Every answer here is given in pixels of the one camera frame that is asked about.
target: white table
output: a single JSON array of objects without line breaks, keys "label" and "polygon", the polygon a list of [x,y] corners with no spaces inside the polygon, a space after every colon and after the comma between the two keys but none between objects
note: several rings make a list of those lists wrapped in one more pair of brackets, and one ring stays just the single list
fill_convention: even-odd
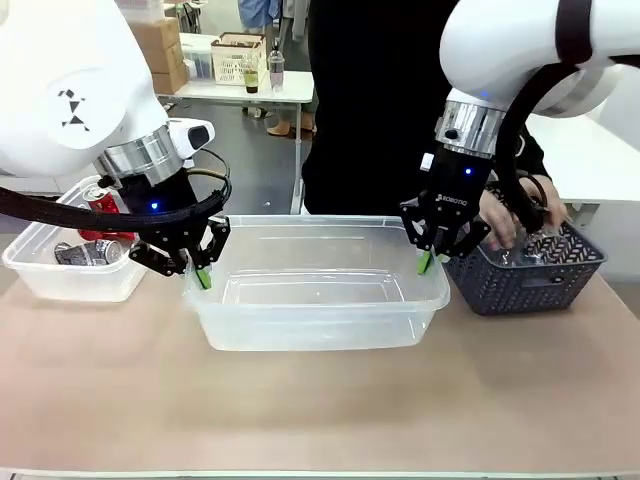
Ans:
[{"label": "white table", "polygon": [[581,205],[578,225],[603,203],[640,202],[640,152],[591,118],[532,115],[527,127],[562,199]]},{"label": "white table", "polygon": [[192,99],[214,104],[256,106],[267,104],[286,108],[295,106],[296,143],[295,143],[295,185],[291,213],[300,213],[302,206],[302,105],[313,100],[313,75],[311,72],[284,72],[284,87],[281,92],[273,92],[269,85],[269,76],[265,75],[258,93],[247,93],[244,86],[218,85],[215,82],[190,81],[171,97]]}]

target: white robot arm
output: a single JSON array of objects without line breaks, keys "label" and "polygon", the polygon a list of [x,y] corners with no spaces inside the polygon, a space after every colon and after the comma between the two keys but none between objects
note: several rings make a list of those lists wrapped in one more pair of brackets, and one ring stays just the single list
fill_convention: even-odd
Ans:
[{"label": "white robot arm", "polygon": [[[440,46],[454,87],[436,128],[441,147],[426,190],[403,205],[411,242],[470,253],[489,232],[476,217],[492,170],[510,210],[539,230],[545,210],[520,186],[515,161],[527,117],[592,110],[615,87],[615,65],[640,67],[639,54],[637,0],[460,0]],[[416,221],[425,222],[422,232]]]},{"label": "white robot arm", "polygon": [[184,271],[185,252],[196,268],[215,261],[226,237],[215,249],[201,249],[200,241],[207,226],[217,228],[208,218],[222,209],[230,186],[198,203],[183,168],[213,140],[213,126],[169,120],[113,0],[0,0],[0,65],[0,170],[53,176],[93,162],[132,215],[4,189],[0,212],[63,227],[139,232],[131,256],[167,276]]}]

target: clear plastic container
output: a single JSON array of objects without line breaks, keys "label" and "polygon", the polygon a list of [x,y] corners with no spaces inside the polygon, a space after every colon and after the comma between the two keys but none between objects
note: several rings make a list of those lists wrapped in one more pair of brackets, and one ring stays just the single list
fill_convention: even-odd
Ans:
[{"label": "clear plastic container", "polygon": [[185,299],[219,350],[354,350],[415,345],[449,283],[398,218],[231,217],[231,235],[203,291]]},{"label": "clear plastic container", "polygon": [[214,35],[199,35],[195,33],[181,33],[180,45],[185,60],[193,62],[193,71],[189,71],[190,80],[213,81],[213,57],[211,44],[220,39]]},{"label": "clear plastic container", "polygon": [[[88,208],[82,193],[99,178],[82,180],[58,203]],[[18,273],[34,295],[78,302],[122,302],[129,298],[146,272],[145,267],[129,260],[127,254],[105,266],[58,265],[54,247],[59,242],[79,245],[85,240],[75,230],[32,223],[4,251],[2,261]]]}]

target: silver can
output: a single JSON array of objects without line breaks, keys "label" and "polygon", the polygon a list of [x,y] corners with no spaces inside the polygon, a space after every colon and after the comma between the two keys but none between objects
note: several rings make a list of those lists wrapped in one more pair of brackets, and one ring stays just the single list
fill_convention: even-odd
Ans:
[{"label": "silver can", "polygon": [[95,240],[77,247],[62,242],[56,245],[54,253],[60,265],[97,267],[117,262],[124,252],[114,240]]}]

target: human hand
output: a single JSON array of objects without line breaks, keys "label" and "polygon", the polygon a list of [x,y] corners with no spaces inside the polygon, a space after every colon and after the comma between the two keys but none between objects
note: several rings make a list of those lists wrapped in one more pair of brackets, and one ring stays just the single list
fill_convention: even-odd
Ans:
[{"label": "human hand", "polygon": [[[549,177],[544,175],[532,175],[532,177],[540,182],[540,185],[542,185],[544,193],[547,196],[547,209],[550,213],[547,224],[554,230],[557,230],[562,225],[562,222],[564,222],[569,216],[567,207],[560,199],[558,190],[553,185],[553,182]],[[537,198],[542,201],[542,195],[540,195],[538,187],[536,187],[530,179],[526,177],[521,178],[520,185],[522,185],[522,188],[525,189],[531,198]]]},{"label": "human hand", "polygon": [[491,233],[486,238],[491,250],[513,248],[516,240],[515,217],[487,190],[480,197],[480,218],[491,227]]}]

